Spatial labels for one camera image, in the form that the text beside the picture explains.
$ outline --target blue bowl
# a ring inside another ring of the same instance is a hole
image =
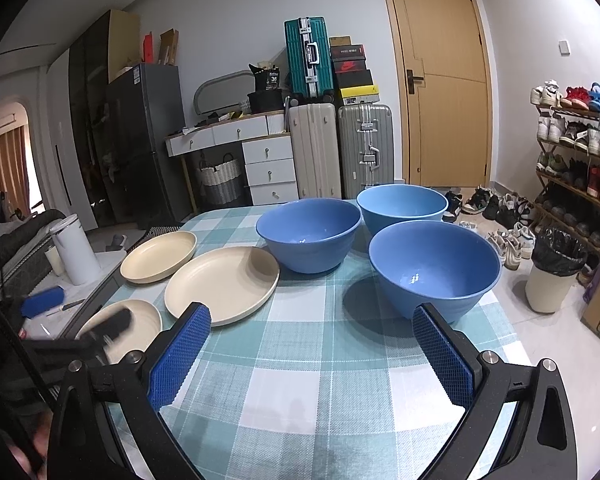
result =
[[[428,187],[385,184],[369,187],[358,195],[366,227],[375,236],[389,225],[407,220],[442,220],[446,198]]]
[[[315,274],[342,263],[360,222],[360,209],[351,202],[305,198],[264,213],[256,231],[285,267]]]
[[[458,225],[429,220],[382,229],[371,240],[369,259],[385,296],[408,319],[428,302],[447,322],[457,321],[502,272],[487,240]]]

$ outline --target brown curtain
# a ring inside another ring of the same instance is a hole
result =
[[[13,210],[19,208],[25,216],[30,214],[22,126],[0,135],[0,191],[7,193]]]

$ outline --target bowl rim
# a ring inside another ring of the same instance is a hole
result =
[[[436,193],[437,195],[440,195],[444,201],[445,201],[445,206],[440,209],[439,211],[435,211],[432,213],[427,213],[426,215],[387,215],[386,213],[380,213],[378,211],[374,211],[373,209],[369,209],[368,207],[364,207],[361,203],[360,203],[360,196],[362,196],[363,194],[365,194],[367,191],[371,191],[373,189],[377,189],[380,187],[389,187],[389,186],[408,186],[408,187],[419,187],[421,189],[426,189],[428,191],[432,191],[433,193]],[[357,196],[356,198],[356,203],[358,204],[358,206],[360,206],[360,209],[363,209],[365,211],[369,211],[370,213],[373,213],[375,215],[379,215],[379,216],[384,216],[386,218],[403,218],[405,220],[407,219],[414,219],[414,220],[424,220],[427,219],[431,216],[435,216],[435,215],[439,215],[442,212],[446,211],[446,208],[449,207],[449,201],[446,199],[446,196],[444,196],[442,193],[440,193],[439,191],[436,191],[435,189],[431,189],[430,187],[425,187],[425,186],[418,186],[417,184],[381,184],[380,186],[372,186],[372,187],[367,187],[366,189],[363,189]]]
[[[473,292],[471,294],[466,294],[465,296],[456,296],[454,298],[441,298],[441,297],[437,297],[437,296],[430,296],[429,294],[423,294],[421,292],[417,292],[415,290],[412,290],[411,288],[409,288],[408,286],[404,286],[401,285],[400,283],[396,283],[394,280],[388,278],[387,276],[385,276],[382,272],[380,272],[380,270],[378,269],[378,266],[376,266],[376,263],[374,262],[374,259],[372,257],[372,251],[371,251],[371,246],[374,244],[374,242],[376,241],[376,238],[378,238],[378,235],[383,232],[386,231],[387,229],[397,229],[397,226],[402,225],[402,224],[414,224],[417,225],[421,222],[427,222],[427,223],[433,223],[436,225],[440,225],[440,226],[445,226],[442,227],[442,229],[462,229],[462,231],[467,232],[468,234],[470,234],[471,236],[475,236],[480,238],[480,240],[483,241],[483,243],[485,243],[487,245],[488,248],[490,248],[491,252],[493,253],[493,257],[494,259],[498,262],[498,273],[496,275],[495,280],[493,280],[488,286],[486,286],[484,289],[479,290],[477,292]],[[500,263],[500,259],[498,258],[498,253],[496,252],[496,250],[491,247],[491,244],[488,243],[487,240],[485,240],[484,238],[482,238],[479,234],[476,234],[472,231],[469,231],[469,229],[465,229],[464,227],[460,227],[459,225],[456,224],[451,224],[448,222],[443,222],[440,220],[411,220],[408,222],[398,222],[392,225],[389,225],[387,227],[385,227],[384,229],[381,229],[380,231],[378,231],[378,234],[376,234],[376,236],[374,236],[371,239],[371,242],[369,244],[369,261],[371,261],[371,265],[373,266],[374,270],[380,274],[380,276],[382,276],[384,279],[386,279],[388,282],[392,283],[395,286],[398,286],[399,288],[406,290],[407,292],[410,292],[411,294],[415,294],[416,296],[420,296],[421,298],[426,298],[427,300],[441,300],[441,301],[453,301],[453,300],[468,300],[469,298],[473,298],[474,296],[478,296],[478,295],[482,295],[482,294],[486,294],[489,290],[491,290],[496,283],[498,283],[498,281],[500,280],[500,276],[502,275],[502,264]]]
[[[328,238],[322,238],[321,240],[314,240],[312,242],[289,242],[289,241],[282,241],[282,240],[276,240],[275,238],[268,238],[266,236],[263,236],[262,233],[260,232],[260,229],[258,228],[258,225],[260,224],[260,221],[270,212],[272,211],[277,211],[282,207],[287,207],[290,206],[292,204],[296,204],[299,202],[324,202],[324,201],[330,201],[330,202],[342,202],[344,204],[346,204],[347,206],[353,207],[357,210],[358,212],[358,220],[356,221],[356,223],[350,227],[349,229],[347,229],[346,231],[343,231],[341,233],[338,233],[336,235],[330,236]],[[272,209],[269,209],[268,211],[265,211],[260,218],[258,218],[258,221],[256,222],[256,232],[258,234],[258,236],[260,236],[260,238],[264,238],[267,242],[271,241],[273,243],[277,243],[277,244],[283,244],[283,245],[290,245],[290,246],[309,246],[309,245],[313,245],[313,244],[321,244],[324,242],[329,242],[330,240],[335,240],[337,238],[341,238],[343,236],[346,236],[348,234],[350,234],[351,232],[355,231],[358,226],[362,223],[362,211],[360,211],[360,208],[354,203],[354,202],[350,202],[349,200],[343,200],[341,198],[330,198],[330,197],[312,197],[312,198],[301,198],[298,200],[293,200],[292,202],[287,202],[286,204],[280,204],[277,207],[274,207]]]

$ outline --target white drawer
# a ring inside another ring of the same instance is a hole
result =
[[[251,198],[253,199],[253,205],[282,204],[298,200],[298,184],[284,182],[282,184],[252,186]]]
[[[267,130],[269,135],[281,134],[285,131],[285,115],[275,114],[267,116]]]
[[[167,152],[169,156],[182,155],[183,153],[202,150],[214,145],[214,135],[211,128],[191,132],[188,135],[167,139]]]
[[[295,182],[296,170],[294,160],[272,160],[270,162],[256,162],[245,165],[249,186],[260,184],[275,184],[277,182]]]
[[[291,137],[289,136],[243,142],[242,151],[245,164],[294,157],[294,152],[291,150]]]
[[[268,134],[267,118],[253,117],[227,124],[214,124],[214,140],[216,144],[226,144],[236,140],[263,137]]]

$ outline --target plate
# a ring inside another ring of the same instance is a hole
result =
[[[192,301],[199,301],[211,312],[211,326],[226,325],[258,310],[279,277],[278,262],[263,249],[216,249],[197,256],[173,275],[164,303],[180,317]]]
[[[105,353],[111,364],[117,363],[127,352],[132,350],[142,350],[144,352],[162,330],[160,312],[151,303],[144,300],[123,300],[112,303],[97,312],[83,325],[76,339],[125,307],[131,311],[131,325],[118,339],[105,348]]]
[[[188,231],[166,233],[136,247],[120,266],[132,283],[159,282],[186,264],[196,250],[196,235]]]

